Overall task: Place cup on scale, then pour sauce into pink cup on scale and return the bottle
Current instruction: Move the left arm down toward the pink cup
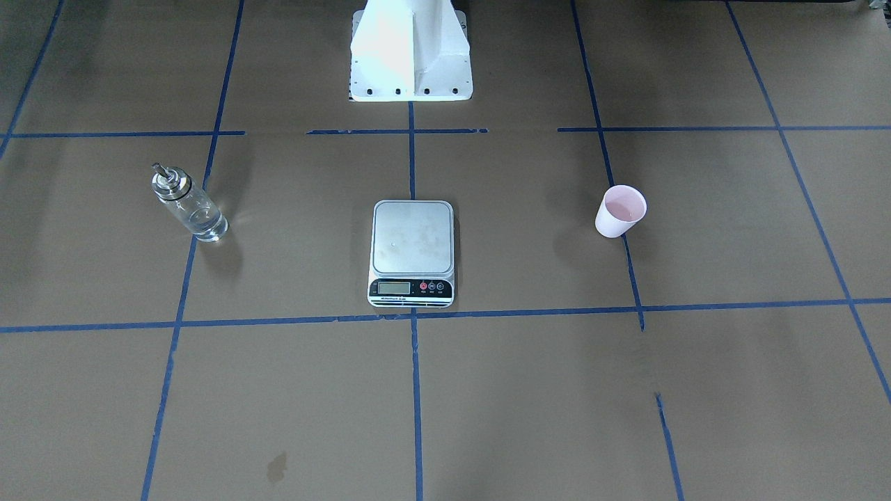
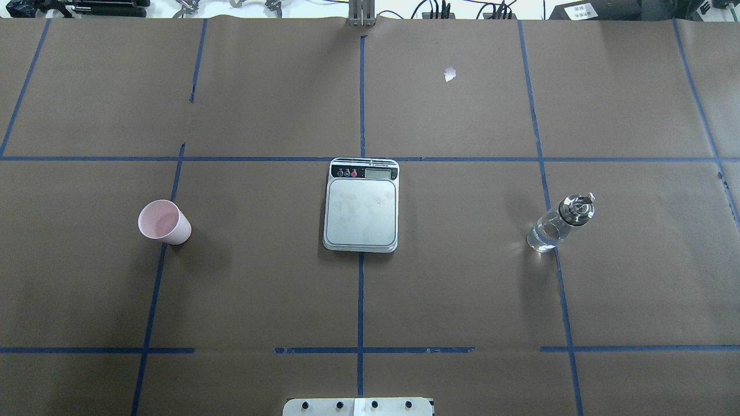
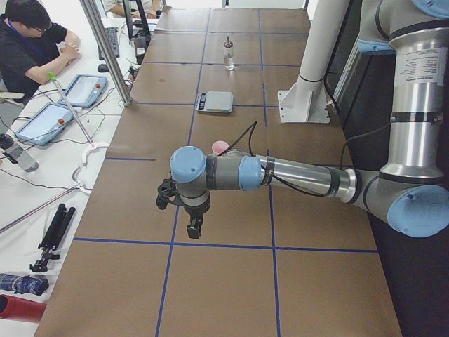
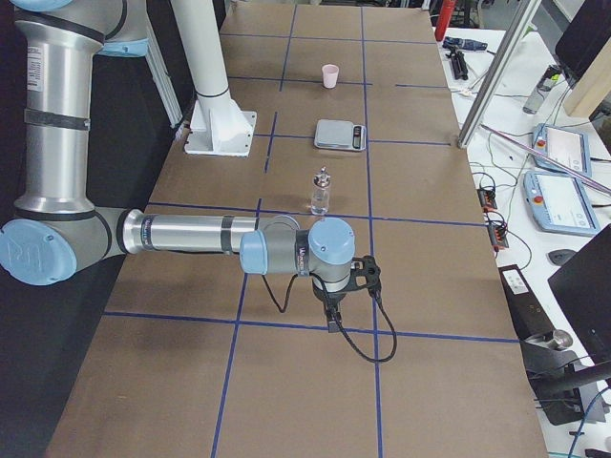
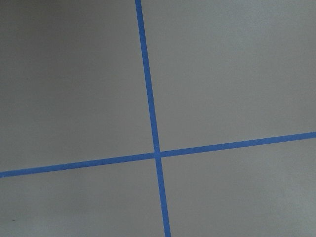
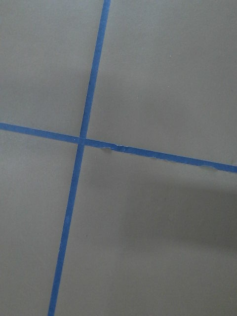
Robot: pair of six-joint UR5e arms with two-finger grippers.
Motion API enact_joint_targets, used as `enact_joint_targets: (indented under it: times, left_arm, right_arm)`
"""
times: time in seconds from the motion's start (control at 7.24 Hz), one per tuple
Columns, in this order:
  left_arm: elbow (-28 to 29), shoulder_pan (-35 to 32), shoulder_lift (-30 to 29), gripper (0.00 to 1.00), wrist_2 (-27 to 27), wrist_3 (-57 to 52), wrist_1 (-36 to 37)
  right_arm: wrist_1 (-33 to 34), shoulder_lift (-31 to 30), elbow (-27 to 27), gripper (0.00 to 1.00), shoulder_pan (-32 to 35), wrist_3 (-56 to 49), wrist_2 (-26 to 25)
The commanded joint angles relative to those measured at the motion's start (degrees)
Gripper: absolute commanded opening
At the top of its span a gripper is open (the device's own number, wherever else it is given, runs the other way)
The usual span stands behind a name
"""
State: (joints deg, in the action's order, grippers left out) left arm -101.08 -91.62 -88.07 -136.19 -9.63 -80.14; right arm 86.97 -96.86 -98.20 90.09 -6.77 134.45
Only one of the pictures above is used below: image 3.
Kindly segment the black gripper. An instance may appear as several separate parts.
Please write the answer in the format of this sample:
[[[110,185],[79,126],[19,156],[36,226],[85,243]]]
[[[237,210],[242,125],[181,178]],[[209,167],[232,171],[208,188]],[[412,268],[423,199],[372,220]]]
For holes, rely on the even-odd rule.
[[[184,205],[185,211],[190,215],[190,223],[187,226],[187,235],[190,239],[200,238],[203,216],[209,208],[209,201],[205,201],[204,203],[196,206]]]

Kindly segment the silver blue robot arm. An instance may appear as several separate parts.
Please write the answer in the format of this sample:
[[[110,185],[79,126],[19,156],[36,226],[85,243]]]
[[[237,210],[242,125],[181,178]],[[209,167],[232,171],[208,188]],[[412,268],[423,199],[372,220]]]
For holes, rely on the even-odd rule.
[[[430,237],[448,226],[448,191],[436,165],[448,60],[447,1],[364,1],[358,49],[396,56],[389,155],[379,171],[254,155],[228,147],[217,155],[184,146],[170,158],[170,175],[156,205],[182,206],[187,233],[197,239],[213,190],[289,187],[314,197],[355,204],[410,237]]]

